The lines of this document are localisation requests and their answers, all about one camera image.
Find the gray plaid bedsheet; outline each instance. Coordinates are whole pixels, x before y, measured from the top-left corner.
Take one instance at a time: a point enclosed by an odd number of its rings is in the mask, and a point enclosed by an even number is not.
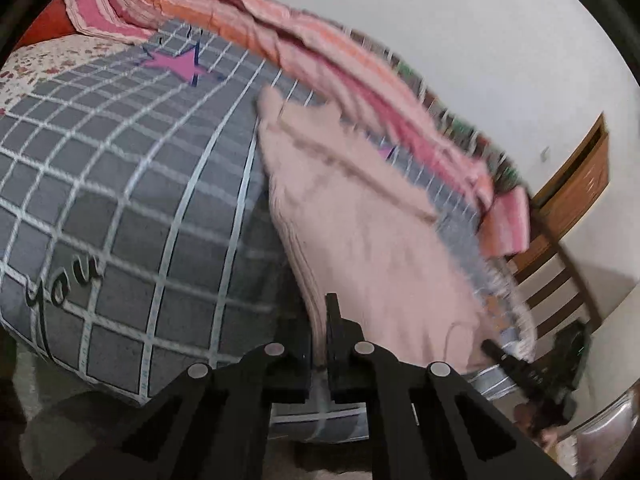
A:
[[[168,22],[145,48],[176,55],[197,42],[207,73],[196,86],[141,66],[150,56],[136,46],[38,85],[0,119],[2,323],[137,402],[195,362],[238,361],[271,340],[278,316],[306,316],[270,220],[254,101],[267,84],[304,104],[323,99],[185,23]],[[401,151],[389,161],[428,190],[442,239],[480,293],[476,213]],[[81,277],[89,257],[104,277],[79,284],[76,256]],[[43,307],[30,308],[40,284]],[[320,372],[312,399],[276,406],[272,423],[300,439],[367,434],[364,408],[329,402]]]

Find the wooden chair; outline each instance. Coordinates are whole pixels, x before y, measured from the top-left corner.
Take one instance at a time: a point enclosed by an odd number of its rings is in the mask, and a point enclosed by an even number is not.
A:
[[[530,199],[531,237],[541,237],[548,249],[514,277],[520,292],[527,298],[537,322],[538,350],[536,358],[544,364],[543,356],[552,345],[553,334],[576,318],[588,322],[593,332],[602,324],[593,295],[558,237],[545,221],[544,215]],[[563,289],[562,294],[552,296]]]

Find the pink towel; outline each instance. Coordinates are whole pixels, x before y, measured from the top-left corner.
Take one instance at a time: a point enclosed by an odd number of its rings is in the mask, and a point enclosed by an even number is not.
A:
[[[302,290],[324,360],[324,296],[365,338],[401,361],[437,360],[465,373],[488,364],[480,343],[497,334],[434,228],[424,190],[385,163],[335,104],[258,99],[271,216]]]
[[[108,0],[65,0],[65,5],[71,23],[80,34],[139,44],[155,33],[121,20]]]

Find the bed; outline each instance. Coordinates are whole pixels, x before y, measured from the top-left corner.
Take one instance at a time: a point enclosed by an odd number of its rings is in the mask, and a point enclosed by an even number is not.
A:
[[[443,138],[484,157],[495,189],[516,186],[504,154],[396,54],[334,26],[393,67]],[[198,23],[169,19],[128,43],[73,34],[22,47],[0,73],[0,319],[44,358],[141,404],[191,364],[231,364],[270,342],[279,318],[305,319],[270,219],[254,101],[263,85],[305,105],[324,98]],[[154,54],[197,56],[200,71],[180,78]],[[483,214],[407,147],[367,136],[428,193],[441,240],[492,298],[503,347],[531,360],[529,309],[504,260],[481,254]],[[489,399],[513,387],[497,367],[468,379]],[[366,411],[333,404],[318,367],[309,401],[276,406],[272,431],[358,440]]]

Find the striped pink blanket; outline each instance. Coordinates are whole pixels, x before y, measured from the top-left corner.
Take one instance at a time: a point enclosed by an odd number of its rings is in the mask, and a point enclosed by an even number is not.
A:
[[[66,14],[76,31],[86,36],[139,44],[155,33],[122,20],[108,0],[65,0],[65,5]]]

